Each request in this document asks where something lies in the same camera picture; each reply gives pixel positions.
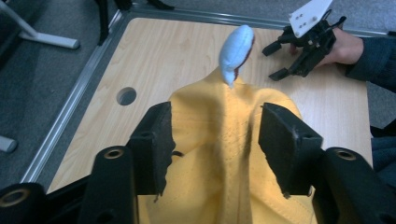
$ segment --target person's hand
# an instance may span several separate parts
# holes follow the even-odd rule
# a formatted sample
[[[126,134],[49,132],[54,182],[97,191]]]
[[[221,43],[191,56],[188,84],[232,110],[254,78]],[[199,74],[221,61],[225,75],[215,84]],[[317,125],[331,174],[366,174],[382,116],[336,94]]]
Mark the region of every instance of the person's hand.
[[[332,46],[332,51],[316,67],[327,63],[354,64],[363,54],[363,41],[360,38],[339,28],[334,28],[333,31],[336,41]],[[297,48],[290,45],[290,54],[296,53]]]

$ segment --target yellow cloth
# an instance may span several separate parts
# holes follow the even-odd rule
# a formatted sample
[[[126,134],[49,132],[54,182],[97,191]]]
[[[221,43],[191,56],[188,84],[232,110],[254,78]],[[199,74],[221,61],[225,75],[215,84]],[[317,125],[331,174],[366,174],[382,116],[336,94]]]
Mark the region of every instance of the yellow cloth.
[[[217,68],[171,96],[176,151],[167,186],[139,196],[140,221],[151,223],[311,223],[311,198],[286,200],[258,144],[264,102],[300,116],[280,91],[259,89],[240,78],[230,88]]]

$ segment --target wooden table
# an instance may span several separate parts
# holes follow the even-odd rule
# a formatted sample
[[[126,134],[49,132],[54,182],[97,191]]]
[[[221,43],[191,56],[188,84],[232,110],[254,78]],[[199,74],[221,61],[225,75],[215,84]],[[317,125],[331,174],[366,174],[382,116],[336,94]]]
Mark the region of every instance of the wooden table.
[[[153,19],[130,21],[92,97],[49,192],[91,172],[96,153],[124,145],[153,105],[171,93],[206,77],[218,66],[219,50],[234,26]],[[308,77],[275,82],[268,76],[296,59],[287,47],[265,57],[262,49],[281,31],[254,29],[256,42],[241,78],[246,83],[285,92],[299,107],[304,121],[324,138],[322,148],[346,147],[371,163],[366,85],[342,75],[335,65],[314,70]],[[120,105],[127,87],[137,95]]]

